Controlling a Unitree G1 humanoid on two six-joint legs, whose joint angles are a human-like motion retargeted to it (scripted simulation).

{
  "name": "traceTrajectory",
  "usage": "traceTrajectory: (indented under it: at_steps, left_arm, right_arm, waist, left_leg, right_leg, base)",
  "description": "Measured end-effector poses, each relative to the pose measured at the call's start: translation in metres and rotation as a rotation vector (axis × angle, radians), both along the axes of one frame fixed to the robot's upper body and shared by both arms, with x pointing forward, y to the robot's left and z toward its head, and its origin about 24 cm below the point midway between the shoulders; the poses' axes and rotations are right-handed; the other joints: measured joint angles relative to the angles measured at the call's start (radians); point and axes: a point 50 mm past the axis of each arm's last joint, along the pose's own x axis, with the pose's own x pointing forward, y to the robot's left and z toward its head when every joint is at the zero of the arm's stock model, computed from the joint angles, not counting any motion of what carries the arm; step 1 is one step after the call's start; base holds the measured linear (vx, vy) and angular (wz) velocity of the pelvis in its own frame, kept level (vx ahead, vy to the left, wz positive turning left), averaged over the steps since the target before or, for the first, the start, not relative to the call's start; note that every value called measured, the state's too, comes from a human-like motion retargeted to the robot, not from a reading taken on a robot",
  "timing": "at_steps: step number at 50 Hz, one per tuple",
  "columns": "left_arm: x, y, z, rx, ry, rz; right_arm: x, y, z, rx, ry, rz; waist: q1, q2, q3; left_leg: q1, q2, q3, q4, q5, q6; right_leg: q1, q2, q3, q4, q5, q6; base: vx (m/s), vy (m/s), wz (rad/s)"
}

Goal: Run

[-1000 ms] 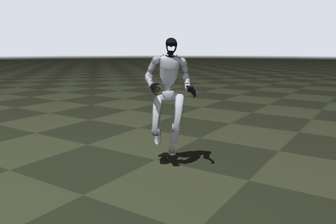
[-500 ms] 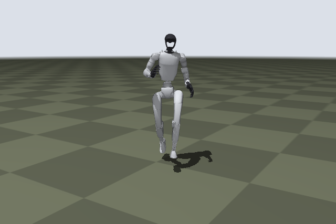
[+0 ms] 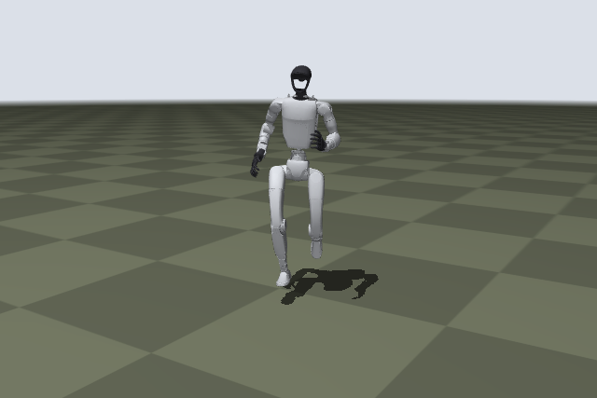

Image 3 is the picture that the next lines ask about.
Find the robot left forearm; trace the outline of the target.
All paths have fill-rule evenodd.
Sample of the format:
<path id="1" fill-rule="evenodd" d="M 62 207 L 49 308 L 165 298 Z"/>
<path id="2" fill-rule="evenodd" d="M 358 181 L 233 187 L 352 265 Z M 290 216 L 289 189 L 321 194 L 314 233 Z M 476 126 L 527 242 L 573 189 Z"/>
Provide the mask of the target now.
<path id="1" fill-rule="evenodd" d="M 340 135 L 338 133 L 336 133 L 334 137 L 328 137 L 326 139 L 326 148 L 324 151 L 321 151 L 321 152 L 328 152 L 329 150 L 337 147 L 339 144 L 340 144 Z"/>

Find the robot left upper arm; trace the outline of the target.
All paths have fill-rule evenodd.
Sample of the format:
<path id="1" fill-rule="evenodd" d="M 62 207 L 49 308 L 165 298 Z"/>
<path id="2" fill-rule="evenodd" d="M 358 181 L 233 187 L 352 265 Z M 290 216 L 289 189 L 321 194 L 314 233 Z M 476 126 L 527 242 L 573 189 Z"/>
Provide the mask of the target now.
<path id="1" fill-rule="evenodd" d="M 333 115 L 332 107 L 329 103 L 326 102 L 316 102 L 317 105 L 317 112 L 319 115 L 323 116 L 323 120 L 325 122 L 326 128 L 329 132 L 328 137 L 334 137 L 336 133 L 338 133 L 336 119 Z"/>

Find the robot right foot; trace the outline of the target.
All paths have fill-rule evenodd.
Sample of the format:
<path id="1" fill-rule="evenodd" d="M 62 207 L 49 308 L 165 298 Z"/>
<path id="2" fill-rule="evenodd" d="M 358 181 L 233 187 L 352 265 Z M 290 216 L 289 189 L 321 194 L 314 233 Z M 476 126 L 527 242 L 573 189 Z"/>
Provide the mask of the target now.
<path id="1" fill-rule="evenodd" d="M 285 272 L 281 272 L 278 281 L 276 282 L 276 286 L 286 286 L 290 283 L 291 280 L 291 273 L 288 270 L 288 273 Z"/>

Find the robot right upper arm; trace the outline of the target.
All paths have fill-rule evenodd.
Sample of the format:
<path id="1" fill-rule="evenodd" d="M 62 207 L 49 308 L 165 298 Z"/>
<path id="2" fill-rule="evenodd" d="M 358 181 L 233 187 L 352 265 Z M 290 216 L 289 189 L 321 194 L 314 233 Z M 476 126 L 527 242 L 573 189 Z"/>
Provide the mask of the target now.
<path id="1" fill-rule="evenodd" d="M 282 111 L 283 100 L 284 100 L 284 98 L 275 98 L 272 101 L 272 103 L 269 107 L 268 113 L 266 115 L 266 122 L 265 122 L 263 132 L 266 132 L 269 135 L 272 135 L 272 133 L 275 129 L 275 127 L 273 126 L 273 123 L 275 122 L 279 113 Z"/>

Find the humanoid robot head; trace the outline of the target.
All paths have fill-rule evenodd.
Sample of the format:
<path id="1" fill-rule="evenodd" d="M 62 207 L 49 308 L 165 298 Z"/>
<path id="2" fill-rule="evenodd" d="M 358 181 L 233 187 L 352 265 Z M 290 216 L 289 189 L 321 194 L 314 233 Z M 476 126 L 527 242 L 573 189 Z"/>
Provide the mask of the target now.
<path id="1" fill-rule="evenodd" d="M 293 69 L 293 71 L 291 73 L 291 83 L 292 83 L 292 87 L 297 95 L 297 97 L 293 97 L 293 99 L 299 100 L 299 101 L 309 99 L 309 97 L 305 98 L 303 96 L 307 95 L 306 89 L 309 86 L 311 77 L 312 77 L 312 72 L 307 66 L 300 65 Z M 307 80 L 305 89 L 296 89 L 296 87 L 294 85 L 294 79 L 298 79 L 300 82 Z"/>

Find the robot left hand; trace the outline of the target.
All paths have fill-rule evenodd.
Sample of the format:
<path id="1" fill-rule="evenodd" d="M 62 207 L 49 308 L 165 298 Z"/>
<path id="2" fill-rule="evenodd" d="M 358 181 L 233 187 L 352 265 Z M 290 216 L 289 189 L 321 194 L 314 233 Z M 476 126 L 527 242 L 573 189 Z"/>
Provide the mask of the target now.
<path id="1" fill-rule="evenodd" d="M 323 140 L 323 137 L 322 137 L 320 131 L 315 130 L 315 132 L 317 134 L 311 133 L 311 136 L 316 136 L 318 138 L 310 138 L 310 140 L 315 140 L 315 141 L 317 141 L 317 143 L 311 142 L 311 144 L 316 144 L 316 146 L 312 146 L 311 148 L 318 149 L 319 151 L 324 151 L 326 148 L 326 141 Z"/>

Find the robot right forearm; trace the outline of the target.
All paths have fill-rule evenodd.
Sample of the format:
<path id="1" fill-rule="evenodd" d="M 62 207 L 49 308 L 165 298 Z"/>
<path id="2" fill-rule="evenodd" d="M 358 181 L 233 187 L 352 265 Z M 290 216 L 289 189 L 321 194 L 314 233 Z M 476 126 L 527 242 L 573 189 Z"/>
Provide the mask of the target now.
<path id="1" fill-rule="evenodd" d="M 262 127 L 261 127 L 261 131 L 260 131 L 260 134 L 259 134 L 259 137 L 258 137 L 258 139 L 259 139 L 259 140 L 258 140 L 258 144 L 257 144 L 257 152 L 258 152 L 258 150 L 259 150 L 260 148 L 262 148 L 262 149 L 264 149 L 264 150 L 265 150 L 265 153 L 264 153 L 264 156 L 263 156 L 263 158 L 266 156 L 266 153 L 267 153 L 266 151 L 267 151 L 267 147 L 268 147 L 268 142 L 269 142 L 269 140 L 270 140 L 270 136 L 269 136 L 269 134 L 268 134 L 268 133 L 266 133 L 266 132 L 263 132 L 263 130 L 264 130 L 264 126 L 265 126 L 265 123 L 264 123 L 264 124 L 262 125 Z"/>

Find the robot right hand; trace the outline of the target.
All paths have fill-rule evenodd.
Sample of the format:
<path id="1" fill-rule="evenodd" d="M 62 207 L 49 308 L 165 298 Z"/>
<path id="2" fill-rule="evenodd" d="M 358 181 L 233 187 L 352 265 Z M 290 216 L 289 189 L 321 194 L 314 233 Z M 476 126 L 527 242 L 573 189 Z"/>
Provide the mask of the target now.
<path id="1" fill-rule="evenodd" d="M 253 162 L 252 162 L 252 168 L 251 168 L 251 171 L 250 171 L 251 174 L 252 174 L 252 176 L 254 176 L 254 177 L 257 177 L 258 172 L 256 172 L 256 169 L 259 171 L 259 168 L 257 167 L 257 163 L 260 162 L 263 159 L 264 153 L 265 153 L 265 150 L 262 149 L 262 148 L 260 148 L 258 150 L 258 152 L 256 152 L 254 154 L 254 159 L 253 159 Z"/>

